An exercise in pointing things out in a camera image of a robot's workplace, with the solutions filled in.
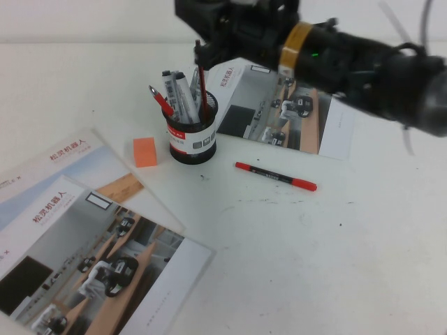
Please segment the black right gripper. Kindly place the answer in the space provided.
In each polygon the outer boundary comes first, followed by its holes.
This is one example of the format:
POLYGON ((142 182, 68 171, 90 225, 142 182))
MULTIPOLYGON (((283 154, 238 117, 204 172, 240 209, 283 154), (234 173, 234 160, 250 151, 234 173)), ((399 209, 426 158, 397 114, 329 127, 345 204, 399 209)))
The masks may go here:
POLYGON ((196 42, 193 54, 197 67, 209 70, 216 65, 246 59, 264 67, 279 64, 280 48, 298 23, 299 1, 229 1, 225 17, 206 45, 196 42))

